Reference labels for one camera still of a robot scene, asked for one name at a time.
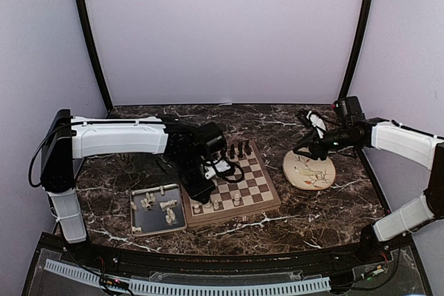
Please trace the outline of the white chess king piece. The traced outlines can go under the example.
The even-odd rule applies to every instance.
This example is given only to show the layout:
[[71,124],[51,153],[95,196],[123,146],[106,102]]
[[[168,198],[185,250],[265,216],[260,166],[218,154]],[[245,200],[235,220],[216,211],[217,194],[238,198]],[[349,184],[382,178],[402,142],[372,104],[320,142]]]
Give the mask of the white chess king piece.
[[241,196],[239,193],[235,193],[234,197],[233,197],[233,205],[235,207],[238,207],[240,205],[241,202]]

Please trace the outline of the black right frame post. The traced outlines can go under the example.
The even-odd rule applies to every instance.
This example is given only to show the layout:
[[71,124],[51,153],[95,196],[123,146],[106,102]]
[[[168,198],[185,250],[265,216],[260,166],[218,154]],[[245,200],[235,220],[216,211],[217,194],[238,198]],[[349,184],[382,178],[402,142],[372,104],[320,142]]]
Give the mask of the black right frame post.
[[372,1],[373,0],[361,1],[355,36],[353,39],[350,57],[348,59],[348,64],[345,70],[341,88],[339,90],[338,99],[345,98],[350,92],[352,81],[357,68],[357,63],[361,53],[362,44],[364,42]]

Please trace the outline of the dark chess pieces row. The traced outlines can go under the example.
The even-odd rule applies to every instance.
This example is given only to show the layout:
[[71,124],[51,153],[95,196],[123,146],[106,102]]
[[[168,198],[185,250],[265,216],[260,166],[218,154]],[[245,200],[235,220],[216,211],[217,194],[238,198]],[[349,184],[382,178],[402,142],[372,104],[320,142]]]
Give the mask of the dark chess pieces row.
[[227,144],[221,157],[231,162],[237,162],[253,157],[253,153],[253,143],[251,141],[233,141]]

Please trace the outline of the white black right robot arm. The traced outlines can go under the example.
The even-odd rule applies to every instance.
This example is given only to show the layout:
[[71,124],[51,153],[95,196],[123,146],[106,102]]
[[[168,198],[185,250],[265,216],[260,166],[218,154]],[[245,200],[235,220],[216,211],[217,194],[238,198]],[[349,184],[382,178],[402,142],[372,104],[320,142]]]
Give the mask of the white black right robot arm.
[[362,229],[354,258],[361,264],[368,264],[392,239],[443,219],[443,137],[394,120],[369,119],[356,96],[335,101],[332,109],[337,117],[332,130],[325,126],[327,119],[315,111],[297,113],[298,120],[309,133],[293,149],[295,154],[325,160],[333,151],[367,147],[393,153],[430,172],[422,194]]

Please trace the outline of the black front rail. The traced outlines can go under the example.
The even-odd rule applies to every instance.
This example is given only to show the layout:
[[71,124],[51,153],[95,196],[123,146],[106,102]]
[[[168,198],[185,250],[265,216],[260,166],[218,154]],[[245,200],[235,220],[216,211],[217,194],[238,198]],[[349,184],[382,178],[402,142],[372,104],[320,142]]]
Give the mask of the black front rail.
[[129,275],[146,274],[165,270],[185,274],[240,275],[263,274],[300,270],[304,274],[329,276],[348,275],[364,264],[382,261],[383,254],[392,259],[399,249],[413,249],[411,237],[389,241],[380,249],[365,250],[358,243],[296,252],[276,252],[265,246],[266,254],[260,254],[262,245],[249,246],[245,239],[215,238],[206,240],[202,235],[191,235],[187,240],[183,232],[164,240],[154,238],[122,238],[105,230],[91,230],[92,237],[86,250],[76,248],[77,257],[94,267],[104,262],[106,272]]

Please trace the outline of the black left frame post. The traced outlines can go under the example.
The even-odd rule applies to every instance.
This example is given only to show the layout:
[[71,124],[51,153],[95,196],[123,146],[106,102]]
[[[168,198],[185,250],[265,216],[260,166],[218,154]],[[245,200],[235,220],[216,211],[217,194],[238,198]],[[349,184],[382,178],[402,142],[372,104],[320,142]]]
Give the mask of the black left frame post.
[[99,60],[98,51],[96,49],[96,44],[93,37],[92,27],[89,20],[89,15],[87,11],[86,0],[75,0],[76,7],[78,11],[78,16],[80,20],[80,26],[83,32],[83,38],[85,41],[85,46],[87,48],[87,53],[89,56],[89,61],[92,66],[94,78],[99,89],[101,99],[105,106],[107,112],[112,111],[114,105],[110,96],[108,86],[105,81],[105,76],[103,74],[102,66]]

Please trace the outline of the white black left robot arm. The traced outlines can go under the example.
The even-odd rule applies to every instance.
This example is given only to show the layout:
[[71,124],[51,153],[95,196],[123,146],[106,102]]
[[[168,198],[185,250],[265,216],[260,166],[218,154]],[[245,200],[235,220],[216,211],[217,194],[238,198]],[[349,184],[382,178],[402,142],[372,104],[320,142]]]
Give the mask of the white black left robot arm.
[[223,132],[215,123],[194,126],[169,116],[89,119],[64,109],[31,158],[40,158],[41,167],[40,181],[30,186],[40,186],[48,194],[71,255],[83,265],[93,265],[98,251],[87,242],[73,160],[122,153],[161,155],[173,164],[191,199],[205,204],[214,190],[211,179],[230,170],[225,147]]

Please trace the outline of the round bird pattern plate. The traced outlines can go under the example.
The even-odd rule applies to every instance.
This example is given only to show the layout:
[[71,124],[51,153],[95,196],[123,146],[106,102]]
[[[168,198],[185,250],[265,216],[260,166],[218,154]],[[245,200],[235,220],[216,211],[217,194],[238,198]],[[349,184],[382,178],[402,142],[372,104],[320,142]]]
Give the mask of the round bird pattern plate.
[[284,156],[282,170],[291,185],[304,191],[326,190],[336,180],[336,169],[329,157],[310,159],[292,150]]

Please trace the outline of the wooden chess board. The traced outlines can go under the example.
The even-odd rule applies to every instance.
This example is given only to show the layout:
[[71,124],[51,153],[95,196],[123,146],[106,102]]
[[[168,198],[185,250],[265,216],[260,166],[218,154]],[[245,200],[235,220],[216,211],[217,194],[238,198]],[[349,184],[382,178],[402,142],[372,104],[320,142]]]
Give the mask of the wooden chess board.
[[[262,157],[253,140],[253,157],[241,161],[234,162],[244,171],[244,180],[239,183],[228,183],[219,177],[213,177],[212,181],[215,190],[210,196],[210,203],[219,201],[219,210],[213,210],[213,204],[210,210],[204,208],[195,200],[192,200],[187,193],[182,195],[182,203],[184,205],[185,219],[188,227],[202,227],[212,223],[222,223],[232,218],[239,218],[260,214],[280,208],[281,200]],[[233,205],[233,197],[235,193],[241,196],[241,202],[238,207]],[[193,205],[201,205],[201,214],[194,215]]]

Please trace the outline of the black frame post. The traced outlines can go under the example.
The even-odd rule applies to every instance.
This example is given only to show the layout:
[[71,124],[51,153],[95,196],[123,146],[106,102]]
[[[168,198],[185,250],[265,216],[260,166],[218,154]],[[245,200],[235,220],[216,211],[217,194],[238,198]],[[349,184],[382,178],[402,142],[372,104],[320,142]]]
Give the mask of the black frame post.
[[105,106],[107,112],[112,111],[114,105],[110,96],[108,86],[105,81],[105,76],[103,74],[102,66],[99,60],[98,51],[96,49],[96,44],[93,37],[92,27],[89,20],[89,15],[87,11],[86,0],[75,0],[76,7],[78,11],[78,16],[80,20],[80,26],[83,32],[83,38],[85,41],[85,46],[87,48],[87,53],[89,56],[89,61],[92,66],[94,78],[99,89],[101,99]]
[[345,98],[350,92],[352,81],[357,68],[357,63],[361,53],[362,44],[364,42],[372,1],[373,0],[361,1],[355,36],[353,39],[350,57],[348,59],[348,64],[345,70],[341,88],[339,90],[338,99]]

